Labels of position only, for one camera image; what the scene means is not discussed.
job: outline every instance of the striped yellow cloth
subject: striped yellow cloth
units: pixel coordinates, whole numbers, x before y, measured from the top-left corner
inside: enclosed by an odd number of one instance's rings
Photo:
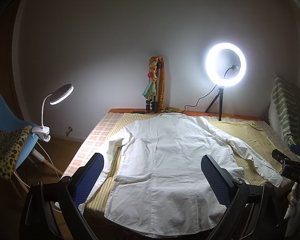
[[[136,120],[145,120],[156,117],[156,114],[123,114],[122,118],[110,131],[107,139],[121,130],[123,127]],[[280,171],[281,165],[271,157],[271,152],[275,149],[274,144],[268,138],[266,133],[255,124],[253,121],[245,122],[228,122],[228,121],[215,121],[209,120],[209,122],[216,126],[218,129],[225,131],[226,133],[235,136],[244,142],[246,142],[252,149],[263,156],[271,165]],[[110,173],[107,176],[105,182],[97,190],[95,195],[90,199],[86,205],[86,209],[91,212],[94,217],[103,217],[105,213],[106,202],[108,200],[113,182],[114,176],[119,171],[121,160],[121,148],[117,150],[112,161]],[[235,153],[235,160],[238,166],[243,167],[245,177],[247,181],[254,185],[262,185],[265,180],[260,177],[256,172],[256,169],[252,161],[245,160]]]

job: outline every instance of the cushion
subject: cushion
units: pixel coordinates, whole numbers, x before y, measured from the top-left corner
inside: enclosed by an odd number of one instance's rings
[[[10,179],[32,127],[27,125],[12,132],[0,130],[0,177]]]
[[[269,122],[281,139],[300,147],[300,89],[277,74],[269,108]]]

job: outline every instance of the white shirt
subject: white shirt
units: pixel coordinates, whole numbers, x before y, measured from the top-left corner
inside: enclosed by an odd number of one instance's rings
[[[144,235],[195,234],[216,226],[226,207],[220,205],[201,171],[209,154],[234,178],[244,179],[233,150],[254,162],[256,171],[274,186],[282,177],[250,146],[203,117],[160,114],[135,121],[100,147],[105,166],[87,201],[105,180],[113,156],[121,165],[109,195],[105,217]]]

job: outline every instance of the leopard print cushion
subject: leopard print cushion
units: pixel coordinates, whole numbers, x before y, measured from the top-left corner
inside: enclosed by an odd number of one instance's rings
[[[32,127],[27,125],[12,132],[0,130],[0,177],[10,179]]]

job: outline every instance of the green and white pillow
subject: green and white pillow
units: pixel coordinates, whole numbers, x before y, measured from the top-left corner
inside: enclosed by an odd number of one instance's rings
[[[295,144],[300,147],[300,89],[277,74],[271,94],[269,122],[288,146]]]

